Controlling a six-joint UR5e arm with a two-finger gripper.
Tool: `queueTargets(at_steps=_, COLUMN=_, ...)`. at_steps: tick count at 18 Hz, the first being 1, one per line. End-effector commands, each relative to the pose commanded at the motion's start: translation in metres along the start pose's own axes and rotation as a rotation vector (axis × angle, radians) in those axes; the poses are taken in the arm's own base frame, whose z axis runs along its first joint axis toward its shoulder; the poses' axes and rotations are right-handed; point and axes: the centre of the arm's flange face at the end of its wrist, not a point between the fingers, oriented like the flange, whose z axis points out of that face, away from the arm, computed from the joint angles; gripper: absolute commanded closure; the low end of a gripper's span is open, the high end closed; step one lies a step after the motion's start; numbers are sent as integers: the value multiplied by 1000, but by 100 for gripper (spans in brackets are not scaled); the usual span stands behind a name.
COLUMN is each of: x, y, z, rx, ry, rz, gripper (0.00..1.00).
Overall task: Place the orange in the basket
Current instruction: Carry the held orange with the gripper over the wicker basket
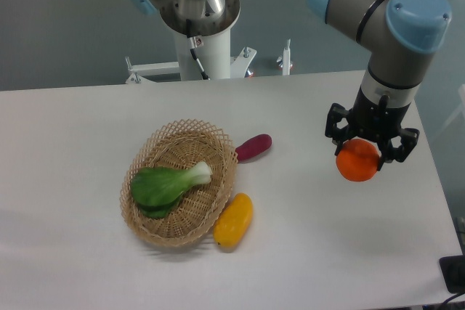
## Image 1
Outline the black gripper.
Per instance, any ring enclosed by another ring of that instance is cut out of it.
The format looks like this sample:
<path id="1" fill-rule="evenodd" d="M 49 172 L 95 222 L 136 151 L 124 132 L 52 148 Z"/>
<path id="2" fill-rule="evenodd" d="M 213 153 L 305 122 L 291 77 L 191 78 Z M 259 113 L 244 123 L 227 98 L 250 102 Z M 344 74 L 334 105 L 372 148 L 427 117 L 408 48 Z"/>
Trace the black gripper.
<path id="1" fill-rule="evenodd" d="M 385 163 L 403 163 L 418 144 L 420 136 L 418 129 L 402 127 L 410 105 L 390 107 L 386 95 L 375 103 L 362 89 L 359 89 L 351 110 L 333 103 L 326 118 L 325 136 L 336 146 L 334 155 L 337 156 L 344 144 L 356 135 L 376 142 L 381 153 L 377 171 Z"/>

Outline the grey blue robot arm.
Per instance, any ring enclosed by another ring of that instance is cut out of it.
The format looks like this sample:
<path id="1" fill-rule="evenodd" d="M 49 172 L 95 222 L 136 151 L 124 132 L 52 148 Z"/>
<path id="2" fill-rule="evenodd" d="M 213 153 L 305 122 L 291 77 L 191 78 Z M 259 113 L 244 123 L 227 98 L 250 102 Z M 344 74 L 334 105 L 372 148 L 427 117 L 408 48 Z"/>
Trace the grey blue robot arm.
<path id="1" fill-rule="evenodd" d="M 242 78 L 230 55 L 230 31 L 239 0 L 131 0 L 144 14 L 158 12 L 175 39 L 184 81 Z M 371 57 L 352 108 L 333 104 L 325 135 L 341 153 L 361 138 L 379 149 L 379 165 L 403 162 L 419 132 L 403 128 L 433 56 L 452 18 L 447 0 L 307 0 L 326 24 L 366 48 Z"/>

